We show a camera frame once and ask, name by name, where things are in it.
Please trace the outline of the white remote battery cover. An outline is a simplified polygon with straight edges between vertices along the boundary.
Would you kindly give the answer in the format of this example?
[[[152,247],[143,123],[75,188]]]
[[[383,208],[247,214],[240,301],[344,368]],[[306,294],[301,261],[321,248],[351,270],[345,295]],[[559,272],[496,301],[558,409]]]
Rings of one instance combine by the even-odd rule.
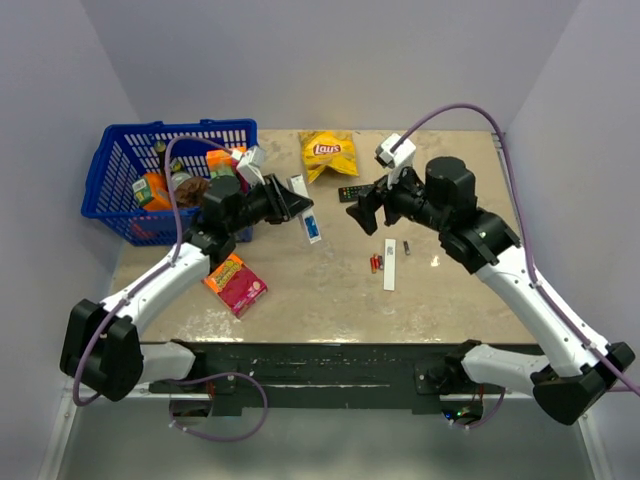
[[[384,242],[383,290],[393,292],[396,285],[396,240],[387,238]]]

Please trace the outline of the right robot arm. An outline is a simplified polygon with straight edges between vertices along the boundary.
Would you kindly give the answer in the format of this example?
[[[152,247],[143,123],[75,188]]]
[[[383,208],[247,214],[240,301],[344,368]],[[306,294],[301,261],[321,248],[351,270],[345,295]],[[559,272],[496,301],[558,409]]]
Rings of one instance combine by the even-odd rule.
[[[477,204],[475,175],[455,157],[427,163],[425,176],[412,167],[392,170],[362,190],[347,214],[368,235],[406,218],[438,234],[445,253],[489,287],[537,341],[539,355],[520,354],[467,341],[445,369],[459,393],[493,384],[529,395],[553,420],[574,424],[617,381],[636,355],[624,342],[612,343],[573,310],[526,264],[518,235],[497,214]]]

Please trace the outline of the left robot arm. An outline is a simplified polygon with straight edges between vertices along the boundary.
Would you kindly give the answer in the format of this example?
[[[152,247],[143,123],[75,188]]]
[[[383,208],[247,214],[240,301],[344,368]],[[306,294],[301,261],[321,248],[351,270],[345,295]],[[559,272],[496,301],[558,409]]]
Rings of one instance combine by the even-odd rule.
[[[185,392],[200,390],[207,368],[185,344],[144,344],[151,323],[193,284],[204,280],[236,247],[237,232],[261,221],[288,222],[311,209],[305,195],[289,190],[275,175],[243,192],[237,178],[210,181],[203,205],[188,229],[154,267],[124,289],[99,301],[84,299],[71,310],[60,369],[73,380],[76,405],[89,400],[81,387],[111,401],[137,385],[173,381]]]

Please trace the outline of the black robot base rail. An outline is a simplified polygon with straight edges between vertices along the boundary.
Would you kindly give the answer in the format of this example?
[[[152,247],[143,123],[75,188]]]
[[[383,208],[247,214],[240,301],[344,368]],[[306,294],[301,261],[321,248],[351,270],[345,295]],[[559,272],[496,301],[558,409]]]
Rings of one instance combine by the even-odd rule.
[[[489,407],[495,386],[479,386],[448,363],[450,344],[196,343],[196,362],[179,386],[155,394],[200,395],[216,416],[245,408],[408,410],[469,424]]]

